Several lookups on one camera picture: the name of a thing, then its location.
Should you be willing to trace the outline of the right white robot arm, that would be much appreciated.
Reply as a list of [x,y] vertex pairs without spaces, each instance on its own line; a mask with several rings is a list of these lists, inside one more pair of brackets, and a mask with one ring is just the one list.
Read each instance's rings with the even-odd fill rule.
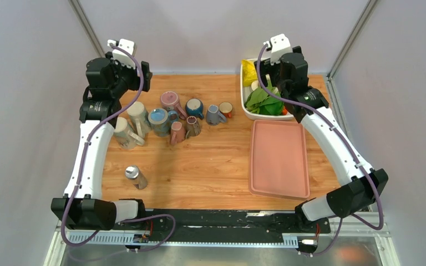
[[310,231],[318,220],[353,216],[370,223],[357,212],[377,205],[380,230],[384,223],[381,194],[388,182],[384,169],[376,170],[342,132],[323,94],[308,84],[307,62],[300,47],[289,45],[278,52],[265,42],[254,65],[260,87],[284,103],[296,121],[316,140],[331,163],[340,186],[324,196],[310,199],[295,208],[294,223],[302,232]]

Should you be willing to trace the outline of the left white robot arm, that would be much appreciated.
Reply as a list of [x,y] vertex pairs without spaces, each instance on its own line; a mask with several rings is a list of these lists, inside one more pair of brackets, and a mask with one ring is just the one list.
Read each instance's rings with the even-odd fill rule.
[[116,48],[105,57],[86,64],[89,85],[79,109],[80,137],[76,162],[62,197],[52,199],[50,208],[69,229],[108,231],[126,220],[133,229],[142,229],[148,215],[141,200],[102,199],[102,175],[108,145],[120,113],[120,98],[128,90],[150,89],[152,77],[147,62]]

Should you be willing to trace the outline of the tall white floral mug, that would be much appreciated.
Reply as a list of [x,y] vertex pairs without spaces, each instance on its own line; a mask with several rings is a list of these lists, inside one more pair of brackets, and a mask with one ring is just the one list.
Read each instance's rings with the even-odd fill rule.
[[119,146],[126,150],[145,145],[145,140],[134,132],[127,119],[123,117],[117,118],[113,136]]

